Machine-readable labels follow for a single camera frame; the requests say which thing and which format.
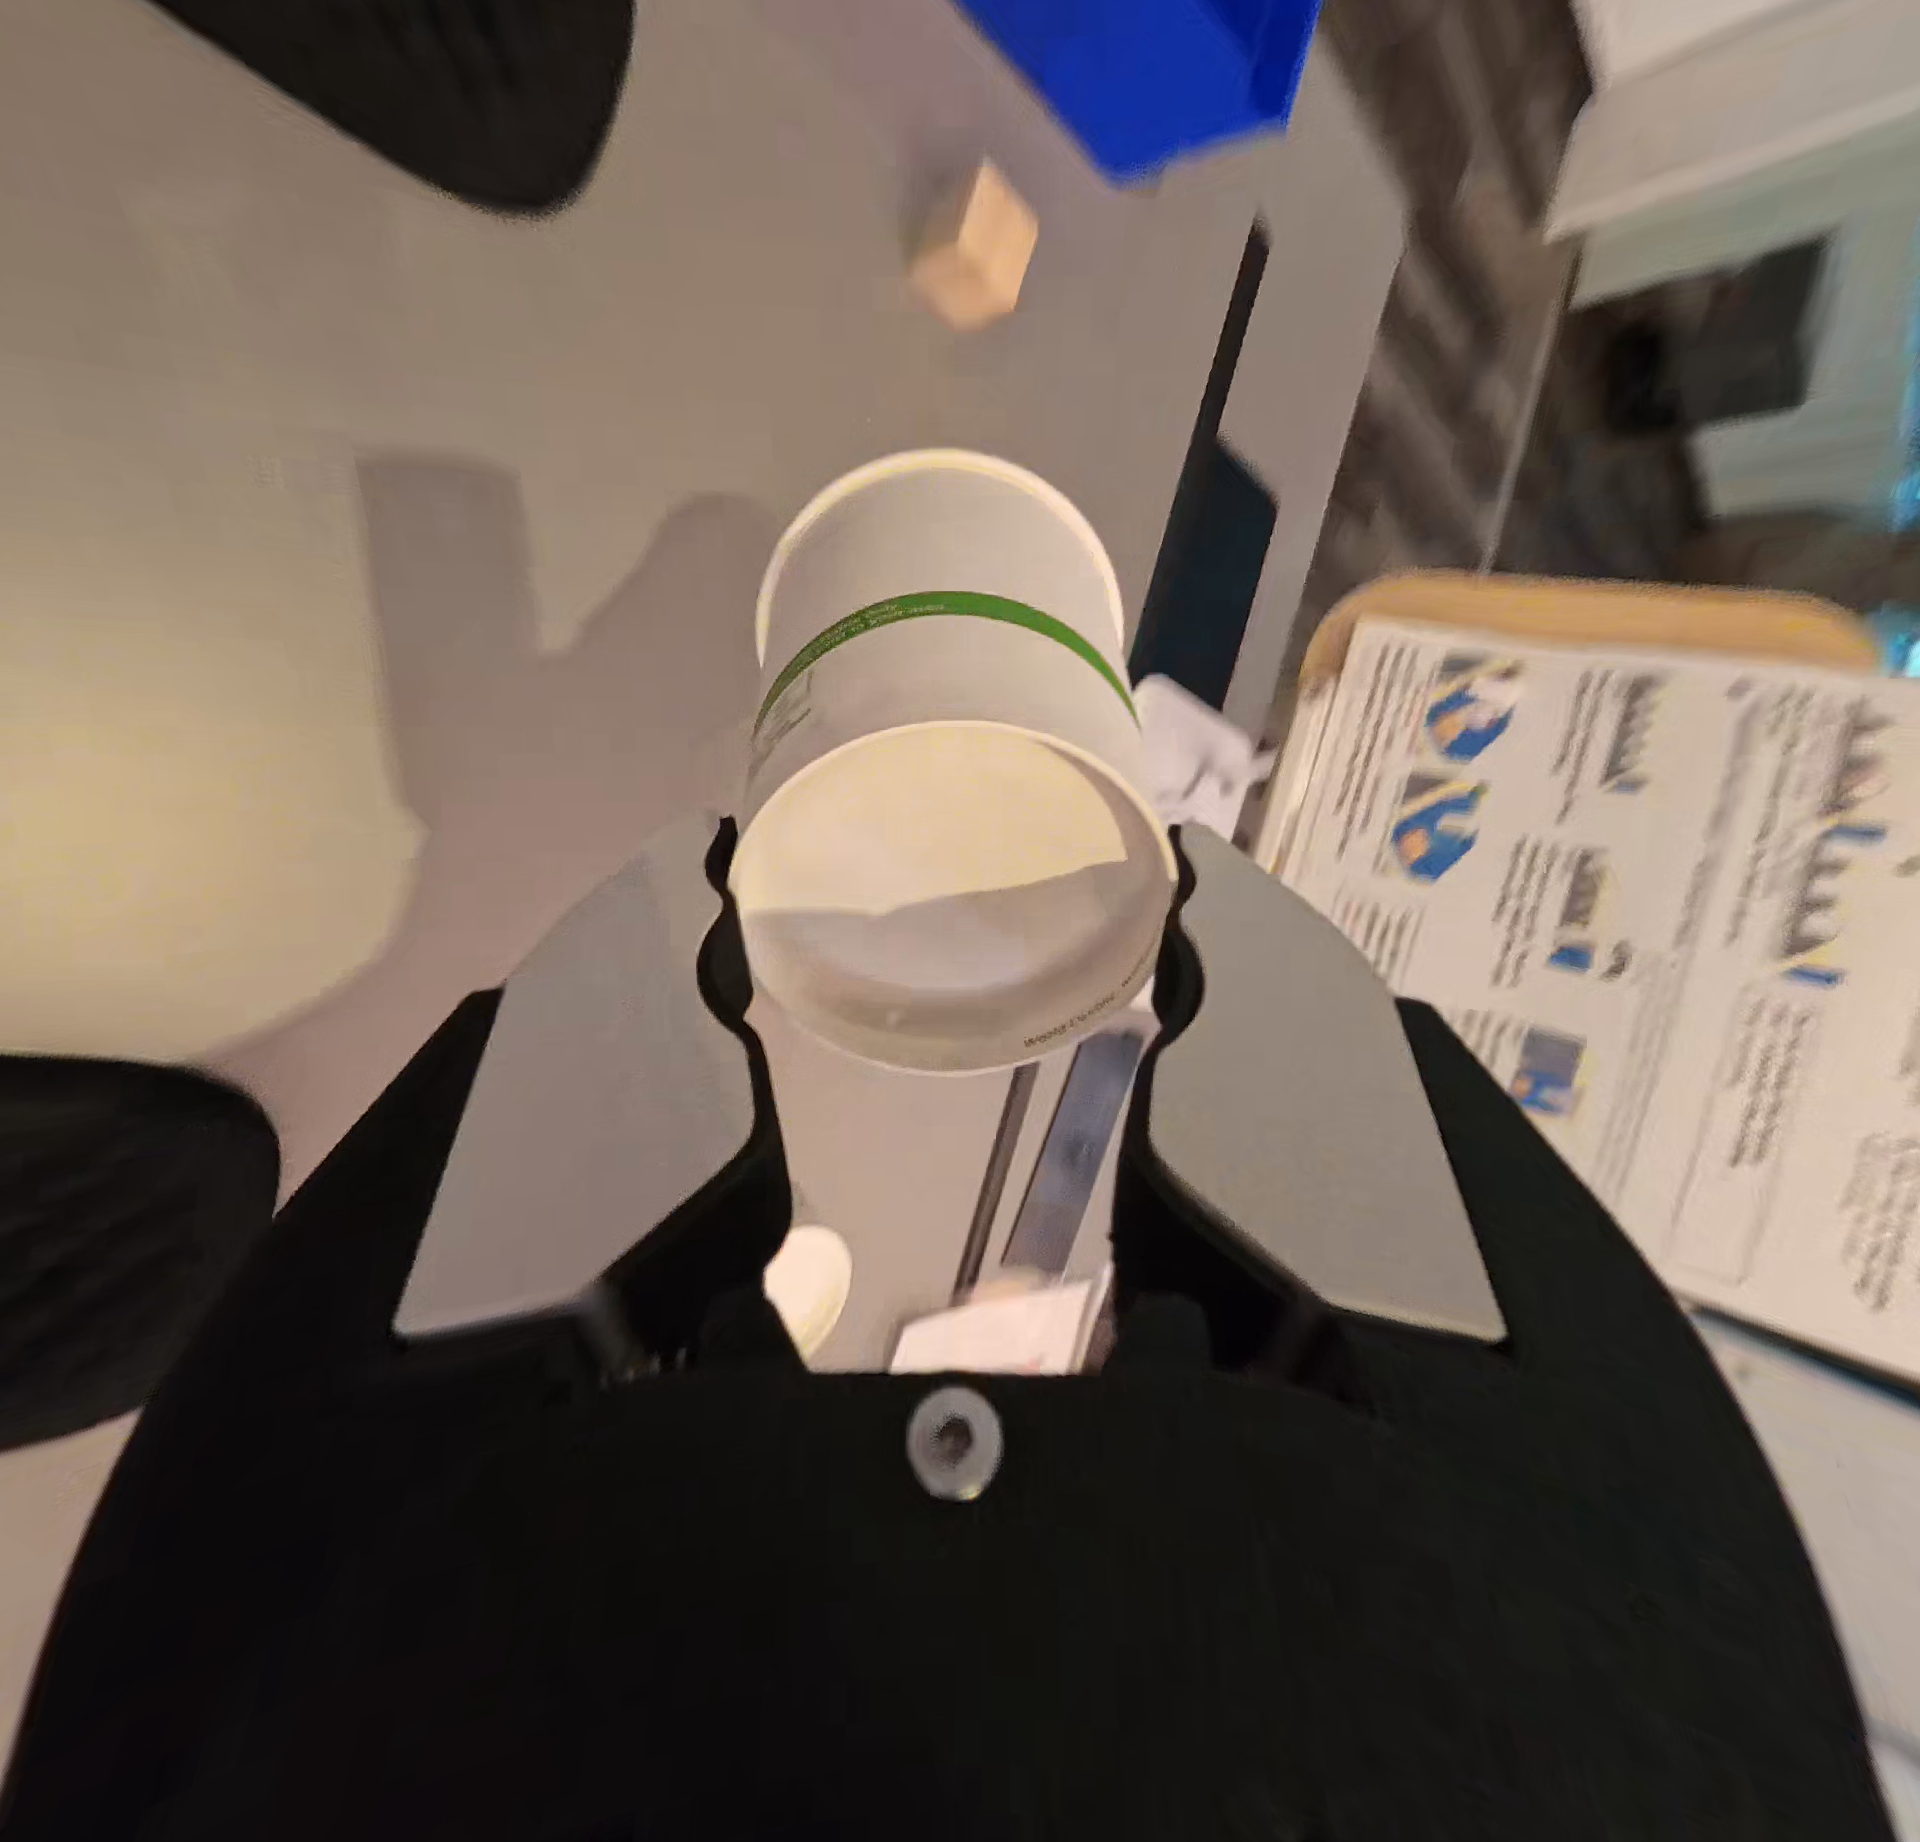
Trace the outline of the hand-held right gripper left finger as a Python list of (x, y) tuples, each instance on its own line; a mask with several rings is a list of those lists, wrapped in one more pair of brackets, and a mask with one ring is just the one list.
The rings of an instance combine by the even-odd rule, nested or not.
[(613, 1374), (677, 1366), (761, 1297), (794, 1226), (775, 1074), (729, 888), (737, 826), (673, 821), (516, 966), (394, 1330), (566, 1319)]

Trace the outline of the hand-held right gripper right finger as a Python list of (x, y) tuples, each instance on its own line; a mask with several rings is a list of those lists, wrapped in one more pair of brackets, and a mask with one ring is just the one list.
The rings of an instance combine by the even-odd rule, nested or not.
[(1401, 1009), (1329, 917), (1206, 826), (1118, 1152), (1118, 1312), (1217, 1369), (1356, 1385), (1353, 1331), (1500, 1350), (1501, 1302)]

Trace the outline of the white paper cup green band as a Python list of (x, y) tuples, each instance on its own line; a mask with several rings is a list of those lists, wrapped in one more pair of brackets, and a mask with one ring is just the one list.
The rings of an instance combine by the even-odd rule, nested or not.
[(844, 1235), (823, 1224), (789, 1230), (763, 1269), (763, 1292), (804, 1364), (815, 1362), (853, 1293), (854, 1261)]
[(794, 1024), (958, 1076), (1127, 1009), (1179, 859), (1115, 562), (1060, 490), (960, 448), (844, 474), (777, 543), (758, 662), (729, 888)]

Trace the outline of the wooden cube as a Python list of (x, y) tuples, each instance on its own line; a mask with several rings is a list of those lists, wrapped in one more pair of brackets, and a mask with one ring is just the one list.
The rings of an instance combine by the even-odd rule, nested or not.
[(925, 217), (906, 279), (949, 331), (982, 331), (1018, 310), (1037, 241), (1037, 212), (984, 158)]

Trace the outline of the blue plastic bin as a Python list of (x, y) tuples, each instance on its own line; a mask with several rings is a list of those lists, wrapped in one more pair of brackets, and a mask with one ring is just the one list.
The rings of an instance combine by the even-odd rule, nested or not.
[(1325, 0), (949, 0), (1105, 177), (1282, 133)]

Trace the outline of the printed instruction sheet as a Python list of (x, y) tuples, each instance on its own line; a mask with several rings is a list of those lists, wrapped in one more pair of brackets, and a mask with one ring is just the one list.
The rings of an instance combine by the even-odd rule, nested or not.
[(1919, 1374), (1919, 690), (1356, 624), (1279, 879), (1693, 1304)]

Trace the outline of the instruction sheet on wooden stand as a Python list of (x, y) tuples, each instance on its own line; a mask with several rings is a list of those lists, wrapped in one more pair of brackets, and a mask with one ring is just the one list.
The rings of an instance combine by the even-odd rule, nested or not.
[[(1286, 738), (1282, 762), (1265, 797), (1265, 809), (1256, 829), (1255, 847), (1248, 850), (1248, 855), (1275, 879), (1279, 879), (1277, 857), (1282, 848), (1282, 817), (1289, 814), (1286, 797), (1291, 785), (1286, 771), (1289, 771), (1293, 760), (1303, 755), (1308, 747), (1305, 712), (1332, 683), (1332, 672), (1339, 669), (1356, 624), (1372, 616), (1394, 621), (1438, 621), (1458, 629), (1491, 629), (1501, 636), (1550, 641), (1562, 643), (1562, 647), (1764, 655), (1789, 662), (1795, 667), (1883, 672), (1876, 666), (1874, 638), (1860, 621), (1846, 616), (1836, 607), (1808, 597), (1789, 597), (1789, 593), (1762, 590), (1655, 590), (1600, 584), (1600, 581), (1467, 581), (1443, 578), (1443, 574), (1410, 574), (1408, 578), (1381, 581), (1379, 584), (1353, 593), (1343, 603), (1336, 607), (1310, 643), (1303, 667), (1298, 716), (1289, 738)], [(1382, 979), (1381, 973), (1374, 966), (1370, 967)], [(1396, 995), (1384, 979), (1382, 986), (1396, 997), (1401, 1016), (1412, 1016), (1420, 1009), (1438, 1016), (1434, 1009), (1415, 997)], [(1532, 1119), (1517, 1107), (1517, 1102), (1498, 1081), (1494, 1086), (1501, 1090), (1501, 1097), (1513, 1105), (1515, 1112), (1539, 1129)], [(1455, 1098), (1439, 1093), (1438, 1081), (1429, 1081), (1425, 1088), (1441, 1128), (1444, 1116), (1450, 1116), (1456, 1126), (1465, 1123), (1465, 1114), (1455, 1109)], [(1548, 1138), (1544, 1142), (1553, 1155), (1562, 1157)], [(1455, 1152), (1451, 1161), (1465, 1200), (1469, 1190), (1465, 1152)]]

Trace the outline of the white furniture panel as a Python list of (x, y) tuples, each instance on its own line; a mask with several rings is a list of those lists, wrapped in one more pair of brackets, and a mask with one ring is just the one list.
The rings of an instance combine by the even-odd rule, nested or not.
[(1594, 91), (1546, 221), (1557, 240), (1902, 126), (1919, 0), (1574, 0)]

